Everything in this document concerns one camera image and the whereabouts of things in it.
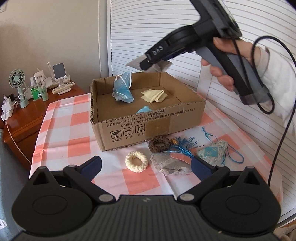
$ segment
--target fragile symbol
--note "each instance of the fragile symbol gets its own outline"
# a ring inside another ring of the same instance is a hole
[[[128,135],[131,135],[131,134],[133,134],[133,126],[123,129],[123,135],[124,136],[128,136]]]
[[[135,131],[136,131],[136,133],[141,132],[141,131],[145,131],[145,124],[135,126]]]
[[[121,137],[121,130],[111,131],[110,134],[112,139]]]

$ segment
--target surgical mask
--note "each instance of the surgical mask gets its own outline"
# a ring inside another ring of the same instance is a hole
[[[131,87],[131,73],[125,72],[122,76],[118,75],[115,78],[112,96],[116,100],[121,100],[127,103],[134,101],[134,97],[130,92]]]

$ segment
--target cardboard box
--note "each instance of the cardboard box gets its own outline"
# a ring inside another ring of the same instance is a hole
[[[112,96],[115,76],[94,80],[91,85],[91,124],[102,151],[130,146],[155,136],[167,135],[200,124],[206,101],[168,73],[133,73],[132,103]],[[161,103],[146,102],[141,92],[165,90]],[[144,106],[154,110],[135,114]]]

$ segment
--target white sleeve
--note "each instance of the white sleeve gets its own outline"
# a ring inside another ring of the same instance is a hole
[[[286,127],[290,119],[296,98],[296,74],[293,62],[279,53],[268,49],[261,51],[261,60],[257,66],[262,82],[274,98],[274,113],[281,117]],[[296,115],[294,115],[288,132],[296,137]]]

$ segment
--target folded cloth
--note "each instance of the folded cloth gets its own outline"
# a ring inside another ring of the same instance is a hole
[[[197,155],[212,166],[216,166],[223,162],[222,159],[225,157],[227,146],[228,143],[226,141],[220,140],[217,143],[213,143],[208,147],[198,150]]]
[[[179,159],[171,157],[172,152],[162,152],[151,154],[151,162],[155,168],[168,175],[185,175],[192,173],[191,165]]]
[[[282,241],[296,241],[296,224],[286,228],[277,228],[274,234]]]
[[[143,96],[141,97],[143,100],[152,103],[153,101],[156,102],[163,102],[163,100],[167,97],[164,90],[146,90],[141,92]]]
[[[150,67],[148,70],[142,70],[140,68],[140,63],[145,59],[146,59],[146,55],[143,54],[140,57],[127,63],[126,66],[135,68],[142,72],[152,73],[152,72],[165,72],[172,65],[172,62],[170,61],[161,60],[158,63],[152,65],[152,67]]]

